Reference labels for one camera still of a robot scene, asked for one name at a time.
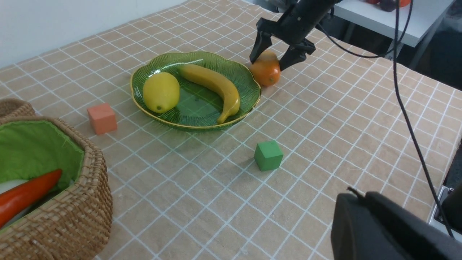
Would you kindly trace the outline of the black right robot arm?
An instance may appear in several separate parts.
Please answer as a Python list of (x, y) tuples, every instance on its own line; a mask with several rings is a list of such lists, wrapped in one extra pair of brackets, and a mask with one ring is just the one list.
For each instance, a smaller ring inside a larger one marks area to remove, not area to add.
[(307, 35), (326, 16), (334, 11), (338, 0), (300, 0), (291, 5), (277, 20), (260, 18), (256, 23), (257, 36), (249, 56), (254, 64), (260, 55), (272, 46), (271, 37), (276, 37), (288, 45), (284, 56), (279, 60), (281, 71), (306, 60), (315, 50), (315, 45)]

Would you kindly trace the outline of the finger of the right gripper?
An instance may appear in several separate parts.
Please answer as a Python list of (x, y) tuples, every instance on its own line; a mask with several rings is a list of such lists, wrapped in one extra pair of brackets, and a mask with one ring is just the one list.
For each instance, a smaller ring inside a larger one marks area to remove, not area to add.
[(288, 69), (289, 67), (304, 62), (307, 59), (307, 55), (312, 55), (316, 50), (314, 43), (304, 39), (302, 42), (290, 45), (284, 56), (279, 60), (279, 68), (281, 71)]
[(256, 39), (249, 56), (251, 64), (254, 64), (260, 55), (272, 46), (272, 35), (264, 31), (257, 31)]

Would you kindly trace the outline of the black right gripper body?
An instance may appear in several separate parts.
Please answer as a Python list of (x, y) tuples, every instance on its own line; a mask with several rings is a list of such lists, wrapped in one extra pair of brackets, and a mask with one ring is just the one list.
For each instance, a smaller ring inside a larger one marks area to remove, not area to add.
[(278, 20), (260, 18), (256, 28), (294, 45), (302, 42), (337, 3), (338, 0), (299, 0), (287, 8)]

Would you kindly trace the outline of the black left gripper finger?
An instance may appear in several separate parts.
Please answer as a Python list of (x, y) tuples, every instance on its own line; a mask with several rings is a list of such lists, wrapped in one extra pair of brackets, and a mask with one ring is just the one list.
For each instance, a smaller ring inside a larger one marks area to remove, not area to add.
[(352, 187), (338, 194), (331, 232), (335, 260), (460, 260), (461, 243), (386, 196)]

